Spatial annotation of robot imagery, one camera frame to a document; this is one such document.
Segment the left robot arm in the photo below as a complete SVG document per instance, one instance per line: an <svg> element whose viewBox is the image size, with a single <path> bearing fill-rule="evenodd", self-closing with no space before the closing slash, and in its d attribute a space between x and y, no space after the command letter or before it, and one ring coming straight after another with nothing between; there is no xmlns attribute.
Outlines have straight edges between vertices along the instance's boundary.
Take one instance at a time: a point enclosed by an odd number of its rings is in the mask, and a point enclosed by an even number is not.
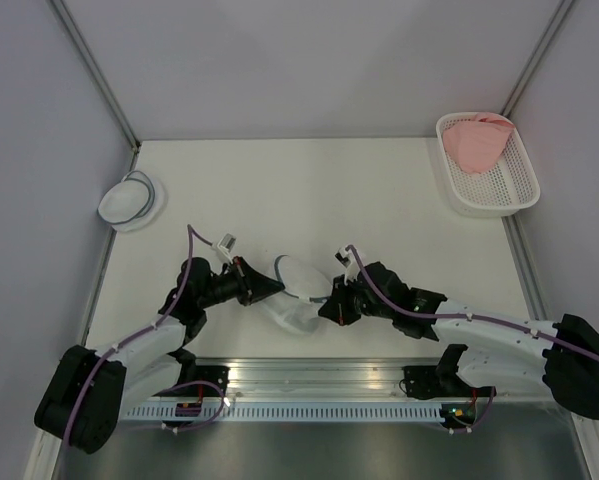
<svg viewBox="0 0 599 480"><path fill-rule="evenodd" d="M236 256L212 271L200 257L186 260L165 303L145 326L123 339L65 351L33 417L40 430L87 454L99 450L119 419L149 397L185 396L197 384L185 347L207 321L207 309L235 300L250 306L282 292L281 281Z"/></svg>

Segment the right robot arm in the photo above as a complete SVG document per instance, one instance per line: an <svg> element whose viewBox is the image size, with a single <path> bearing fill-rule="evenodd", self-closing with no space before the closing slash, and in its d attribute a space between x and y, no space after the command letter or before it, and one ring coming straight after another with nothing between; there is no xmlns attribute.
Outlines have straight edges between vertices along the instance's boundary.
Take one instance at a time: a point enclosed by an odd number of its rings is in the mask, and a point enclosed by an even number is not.
<svg viewBox="0 0 599 480"><path fill-rule="evenodd" d="M599 333L579 316L496 318L442 293L410 287L380 262L354 277L336 277L318 315L339 326L384 318L407 337L443 344L428 398L494 388L550 396L572 413L599 420Z"/></svg>

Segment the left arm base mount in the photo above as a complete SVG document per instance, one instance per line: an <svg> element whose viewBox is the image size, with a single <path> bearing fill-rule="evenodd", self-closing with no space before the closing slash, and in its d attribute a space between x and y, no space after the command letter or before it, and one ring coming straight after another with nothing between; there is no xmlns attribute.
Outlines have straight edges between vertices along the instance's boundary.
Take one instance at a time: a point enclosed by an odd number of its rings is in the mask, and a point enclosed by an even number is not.
<svg viewBox="0 0 599 480"><path fill-rule="evenodd" d="M176 386L186 384L186 387L177 389L174 392L175 396L202 399L206 397L218 398L220 396L215 388L206 384L200 384L200 381L212 383L221 390L222 394L226 393L230 371L227 366L218 364L199 366L195 355L183 349L175 352L174 358L181 366Z"/></svg>

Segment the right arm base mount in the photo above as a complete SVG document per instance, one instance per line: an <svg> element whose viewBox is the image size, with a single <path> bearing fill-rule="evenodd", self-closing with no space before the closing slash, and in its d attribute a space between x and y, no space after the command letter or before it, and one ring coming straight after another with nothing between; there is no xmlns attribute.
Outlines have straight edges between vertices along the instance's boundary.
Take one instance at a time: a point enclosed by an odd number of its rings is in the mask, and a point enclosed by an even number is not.
<svg viewBox="0 0 599 480"><path fill-rule="evenodd" d="M463 406L442 406L440 428L449 435L470 434L485 419L496 397L493 386L473 387L459 375L459 361L468 351L463 344L451 344L436 365L410 365L402 368L399 388L410 399L465 400Z"/></svg>

